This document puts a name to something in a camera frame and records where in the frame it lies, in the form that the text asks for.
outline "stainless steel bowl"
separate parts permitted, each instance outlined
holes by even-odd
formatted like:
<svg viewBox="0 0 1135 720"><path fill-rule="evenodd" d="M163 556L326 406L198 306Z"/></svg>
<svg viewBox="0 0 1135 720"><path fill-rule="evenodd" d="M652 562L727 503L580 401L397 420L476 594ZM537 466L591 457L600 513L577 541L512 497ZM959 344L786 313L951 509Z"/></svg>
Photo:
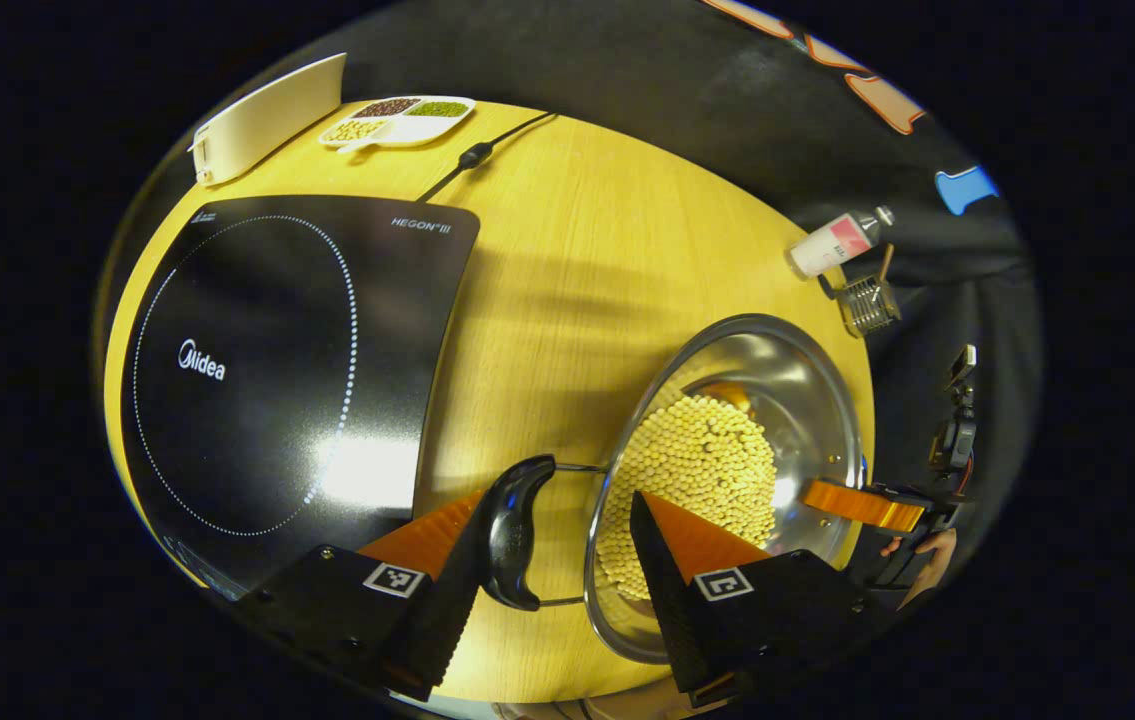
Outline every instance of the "stainless steel bowl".
<svg viewBox="0 0 1135 720"><path fill-rule="evenodd" d="M849 487L864 483L860 425L829 355L809 334L771 315L738 315L709 325L678 351L646 390L617 437L607 474L595 480L599 487L592 506L586 509L591 521L585 552L585 604L598 637L622 658L669 662L651 602L623 598L599 566L595 543L612 478L625 462L630 436L646 416L722 382L745 386L754 420L763 425L776 461L776 529L765 550L779 555L806 549L832 562L851 531L851 521L829 518L797 501L804 484L817 475Z"/></svg>

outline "human hand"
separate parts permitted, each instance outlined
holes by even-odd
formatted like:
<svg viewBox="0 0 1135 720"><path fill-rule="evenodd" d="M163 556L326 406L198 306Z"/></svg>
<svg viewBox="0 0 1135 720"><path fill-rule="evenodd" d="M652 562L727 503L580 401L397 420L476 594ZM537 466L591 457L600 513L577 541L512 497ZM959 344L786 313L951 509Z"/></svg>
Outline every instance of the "human hand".
<svg viewBox="0 0 1135 720"><path fill-rule="evenodd" d="M897 552L898 550L900 550L900 538L894 537L891 539L891 543L888 544L886 547L883 547L882 550L878 551L878 555L888 556L891 555L891 553Z"/></svg>
<svg viewBox="0 0 1135 720"><path fill-rule="evenodd" d="M905 606L907 602L918 597L919 593L936 587L943 575L945 575L945 570L950 568L950 560L955 556L957 541L959 541L959 531L950 528L933 534L932 537L918 543L918 547L914 549L914 555L922 555L923 552L931 552L933 550L936 551L936 554L918 571L918 577L914 579L914 587L909 588L909 594L906 594L905 601L901 601L900 606ZM896 551L896 547L900 547L900 543L893 541L889 547Z"/></svg>

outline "black cable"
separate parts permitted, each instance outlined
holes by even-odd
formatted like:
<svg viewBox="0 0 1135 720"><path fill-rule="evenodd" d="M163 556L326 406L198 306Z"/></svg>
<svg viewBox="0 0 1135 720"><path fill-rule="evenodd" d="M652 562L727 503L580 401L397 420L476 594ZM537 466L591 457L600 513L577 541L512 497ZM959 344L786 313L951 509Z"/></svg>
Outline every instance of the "black cable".
<svg viewBox="0 0 1135 720"><path fill-rule="evenodd" d="M966 487L966 482L972 478L973 468L975 468L975 447L968 454L968 471L962 475L962 483L960 484L959 489L955 492L955 495L962 495L962 488Z"/></svg>
<svg viewBox="0 0 1135 720"><path fill-rule="evenodd" d="M516 133L527 126L530 126L531 123L536 123L538 120L553 117L553 115L557 114L536 115L535 118L531 118L530 120L520 124L520 126L516 126L515 128L508 132L502 133L502 135L498 135L494 140L479 142L477 143L477 145L470 146L470 149L468 149L465 152L461 152L461 159L459 159L456 162L456 169L453 169L452 171L447 173L447 176L444 176L443 179L434 183L434 187L427 190L424 192L424 195L418 196L417 202L429 201L430 196L438 195L438 191L443 190L444 187L447 187L447 183L453 182L453 179L455 179L456 176L459 176L459 174L479 167L479 165L482 164L484 160L488 159L489 154L491 154L491 149L495 146L495 143L501 142L502 140L513 135L513 133Z"/></svg>
<svg viewBox="0 0 1135 720"><path fill-rule="evenodd" d="M563 712L563 708L558 708L558 702L556 700L553 702L553 706L554 706L554 710L558 711L558 715L565 717L566 720L575 720L574 717L568 715L566 712Z"/></svg>

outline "white tray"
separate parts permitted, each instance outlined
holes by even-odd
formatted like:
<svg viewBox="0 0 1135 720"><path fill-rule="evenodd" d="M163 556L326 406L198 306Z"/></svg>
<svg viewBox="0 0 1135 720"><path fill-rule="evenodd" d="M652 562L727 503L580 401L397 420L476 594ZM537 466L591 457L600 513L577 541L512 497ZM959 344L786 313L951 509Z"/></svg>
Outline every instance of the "white tray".
<svg viewBox="0 0 1135 720"><path fill-rule="evenodd" d="M401 114L394 115L376 115L376 117L370 118L355 118L355 115L360 114L363 108L367 108L375 102L382 102L385 100L400 100L403 97L415 97L415 102L411 106L404 108ZM457 115L454 118L438 118L429 117L429 115L407 115L412 109L419 108L420 104L424 102L459 102L465 106L465 111ZM353 110L352 114L346 115L346 117L339 118L336 123L331 124L331 127L325 129L319 136L320 145L327 146L339 146L342 152L351 152L358 150L361 146L367 145L385 145L385 146L412 146L412 145L423 145L426 142L437 139L444 135L457 124L465 119L474 110L474 100L470 97L452 97L452 95L401 95L401 97L381 97L380 100L375 100L367 102L362 108ZM361 137L358 140L330 140L331 133L335 128L342 126L342 124L348 120L356 122L375 122L385 120L384 126L376 129L375 133L367 137Z"/></svg>

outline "induction cooktop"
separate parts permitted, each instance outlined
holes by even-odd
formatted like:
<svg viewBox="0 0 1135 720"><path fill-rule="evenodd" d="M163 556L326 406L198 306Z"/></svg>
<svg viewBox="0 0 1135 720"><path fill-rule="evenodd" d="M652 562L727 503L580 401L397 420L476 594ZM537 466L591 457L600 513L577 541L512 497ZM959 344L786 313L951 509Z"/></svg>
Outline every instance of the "induction cooktop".
<svg viewBox="0 0 1135 720"><path fill-rule="evenodd" d="M171 555L238 600L411 518L473 214L373 196L202 206L138 302L123 445Z"/></svg>

